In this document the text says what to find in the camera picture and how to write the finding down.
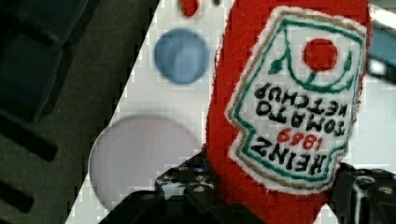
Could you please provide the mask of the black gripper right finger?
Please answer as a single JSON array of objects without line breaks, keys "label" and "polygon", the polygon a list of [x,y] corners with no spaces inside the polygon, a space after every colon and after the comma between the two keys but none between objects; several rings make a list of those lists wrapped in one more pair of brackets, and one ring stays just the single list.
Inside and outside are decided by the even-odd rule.
[{"label": "black gripper right finger", "polygon": [[328,205],[339,224],[396,224],[395,174],[342,162]]}]

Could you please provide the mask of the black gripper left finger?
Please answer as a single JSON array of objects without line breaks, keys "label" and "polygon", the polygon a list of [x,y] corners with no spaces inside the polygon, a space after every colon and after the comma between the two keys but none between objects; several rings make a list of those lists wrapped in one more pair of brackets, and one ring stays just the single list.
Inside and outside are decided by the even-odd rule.
[{"label": "black gripper left finger", "polygon": [[99,224],[265,224],[241,203],[220,195],[206,147],[155,181],[154,190],[129,194]]}]

